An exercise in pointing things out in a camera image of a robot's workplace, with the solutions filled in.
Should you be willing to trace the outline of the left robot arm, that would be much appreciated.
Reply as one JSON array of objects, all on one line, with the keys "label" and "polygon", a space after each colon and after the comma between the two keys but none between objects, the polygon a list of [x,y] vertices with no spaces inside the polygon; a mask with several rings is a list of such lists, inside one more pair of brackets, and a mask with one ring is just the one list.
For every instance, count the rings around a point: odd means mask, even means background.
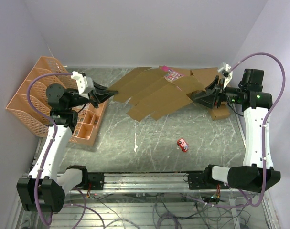
[{"label": "left robot arm", "polygon": [[16,188],[25,211],[57,213],[62,209],[68,192],[89,185],[85,166],[69,166],[60,177],[57,175],[64,150],[77,125],[78,112],[73,108],[87,103],[97,108],[118,92],[94,83],[89,98],[84,98],[77,89],[65,89],[54,83],[45,93],[52,108],[47,118],[50,122],[48,136],[35,166],[26,178],[19,178]]}]

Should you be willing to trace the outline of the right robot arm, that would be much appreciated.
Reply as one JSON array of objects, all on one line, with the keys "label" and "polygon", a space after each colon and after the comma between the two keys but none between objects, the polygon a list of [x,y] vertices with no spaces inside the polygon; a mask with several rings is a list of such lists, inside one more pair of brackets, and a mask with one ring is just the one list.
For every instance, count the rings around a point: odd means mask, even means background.
[{"label": "right robot arm", "polygon": [[266,191],[280,181],[281,173],[274,169],[271,159],[268,115],[272,111],[272,95],[262,91],[264,71],[245,69],[237,88],[226,85],[228,72],[222,74],[224,79],[215,77],[204,91],[192,93],[191,99],[207,108],[218,108],[223,102],[240,105],[246,125],[246,152],[241,166],[208,165],[203,185],[209,189],[227,184],[245,191]]}]

